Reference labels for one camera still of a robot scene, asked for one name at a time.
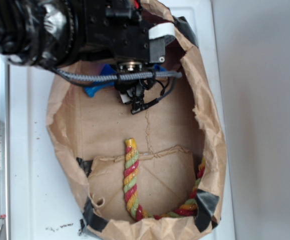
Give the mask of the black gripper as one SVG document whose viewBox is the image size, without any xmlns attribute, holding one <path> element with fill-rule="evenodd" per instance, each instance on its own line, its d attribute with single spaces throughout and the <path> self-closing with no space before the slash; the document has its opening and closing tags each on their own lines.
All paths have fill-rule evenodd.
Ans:
<svg viewBox="0 0 290 240">
<path fill-rule="evenodd" d="M 137 62 L 163 63 L 165 48 L 175 40 L 173 23 L 164 22 L 149 29 L 142 18 L 139 0 L 84 1 L 86 38 L 84 60 L 112 65 Z M 156 80 L 116 81 L 124 104 L 131 104 L 131 113 L 137 114 L 155 104 L 157 99 L 144 103 L 144 91 L 150 90 Z"/>
</svg>

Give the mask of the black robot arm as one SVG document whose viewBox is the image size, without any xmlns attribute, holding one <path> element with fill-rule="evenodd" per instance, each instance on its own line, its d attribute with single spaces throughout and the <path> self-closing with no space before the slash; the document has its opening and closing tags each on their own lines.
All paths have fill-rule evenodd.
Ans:
<svg viewBox="0 0 290 240">
<path fill-rule="evenodd" d="M 173 24 L 152 24 L 138 0 L 0 0 L 0 54 L 54 72 L 92 96 L 114 86 L 137 114 L 180 77 L 158 68 Z"/>
</svg>

